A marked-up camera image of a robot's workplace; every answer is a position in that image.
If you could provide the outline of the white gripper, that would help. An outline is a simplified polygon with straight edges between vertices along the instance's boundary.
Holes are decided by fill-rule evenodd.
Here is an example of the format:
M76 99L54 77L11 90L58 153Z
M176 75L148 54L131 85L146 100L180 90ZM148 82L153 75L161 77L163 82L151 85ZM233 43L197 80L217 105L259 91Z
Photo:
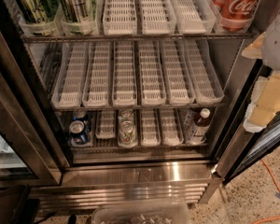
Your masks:
M261 59L274 70L280 70L280 13L266 33L259 35L242 51L248 59ZM250 133L265 129L280 111L280 72L259 77L245 112L244 128Z

